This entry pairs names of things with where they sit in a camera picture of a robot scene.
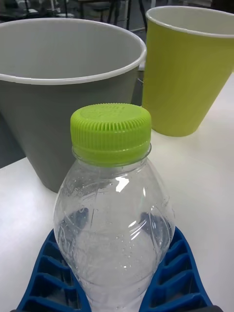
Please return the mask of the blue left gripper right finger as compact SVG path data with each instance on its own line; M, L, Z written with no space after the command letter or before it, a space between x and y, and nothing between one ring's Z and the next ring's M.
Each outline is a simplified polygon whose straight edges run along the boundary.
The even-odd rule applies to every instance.
M212 306L191 248L176 228L170 247L142 300L141 312L187 312Z

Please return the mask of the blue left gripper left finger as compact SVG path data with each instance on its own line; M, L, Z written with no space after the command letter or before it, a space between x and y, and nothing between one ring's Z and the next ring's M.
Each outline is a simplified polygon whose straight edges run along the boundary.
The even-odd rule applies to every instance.
M90 312L87 297L51 231L38 254L19 312Z

